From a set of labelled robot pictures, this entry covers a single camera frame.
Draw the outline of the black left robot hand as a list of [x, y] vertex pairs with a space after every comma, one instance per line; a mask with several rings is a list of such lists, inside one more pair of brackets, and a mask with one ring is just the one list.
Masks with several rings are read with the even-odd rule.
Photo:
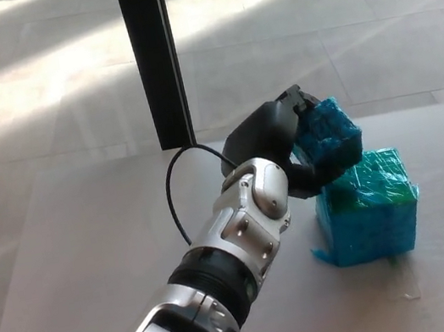
[[265, 158], [283, 168], [289, 182], [288, 195], [299, 199], [317, 196], [321, 188], [346, 172], [341, 163], [293, 163], [299, 119], [320, 103], [317, 97], [293, 85], [274, 101], [264, 102], [225, 139], [220, 168], [227, 176], [250, 158]]

